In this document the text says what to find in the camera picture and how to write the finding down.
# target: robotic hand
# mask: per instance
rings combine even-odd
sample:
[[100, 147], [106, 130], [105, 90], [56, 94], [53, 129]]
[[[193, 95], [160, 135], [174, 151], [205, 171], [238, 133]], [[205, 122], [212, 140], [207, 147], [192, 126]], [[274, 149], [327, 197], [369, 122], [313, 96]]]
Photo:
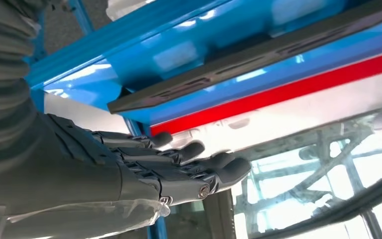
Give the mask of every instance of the robotic hand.
[[227, 190], [241, 181], [251, 169], [247, 160], [224, 152], [210, 158], [196, 159], [204, 151], [204, 146], [199, 142], [190, 143], [182, 149], [153, 149], [172, 140], [168, 133], [153, 138], [113, 132], [93, 132], [93, 136], [119, 155], [122, 163], [139, 181], [152, 185], [159, 192], [159, 201], [167, 205], [201, 200]]

